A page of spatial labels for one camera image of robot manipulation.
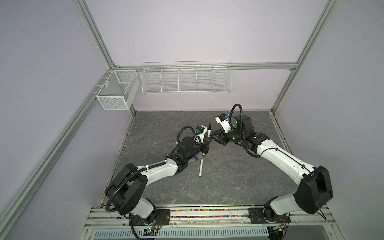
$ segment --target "white wire basket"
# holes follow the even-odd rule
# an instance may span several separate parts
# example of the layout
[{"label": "white wire basket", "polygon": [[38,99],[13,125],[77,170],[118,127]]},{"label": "white wire basket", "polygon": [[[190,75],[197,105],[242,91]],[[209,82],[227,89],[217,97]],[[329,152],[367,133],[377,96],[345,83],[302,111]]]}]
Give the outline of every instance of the white wire basket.
[{"label": "white wire basket", "polygon": [[113,70],[96,95],[105,110],[129,110],[140,81],[134,70]]},{"label": "white wire basket", "polygon": [[229,93],[232,77],[229,62],[220,64],[143,64],[142,91],[145,94]]}]

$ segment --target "mesh basket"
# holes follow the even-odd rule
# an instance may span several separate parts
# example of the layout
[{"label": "mesh basket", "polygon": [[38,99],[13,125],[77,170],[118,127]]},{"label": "mesh basket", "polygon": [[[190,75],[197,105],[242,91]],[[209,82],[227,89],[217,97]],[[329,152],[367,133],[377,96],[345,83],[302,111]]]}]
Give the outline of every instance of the mesh basket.
[{"label": "mesh basket", "polygon": [[229,93],[232,87],[229,64],[144,67],[141,82],[145,94]]},{"label": "mesh basket", "polygon": [[139,85],[136,71],[113,70],[96,97],[105,110],[129,110]]}]

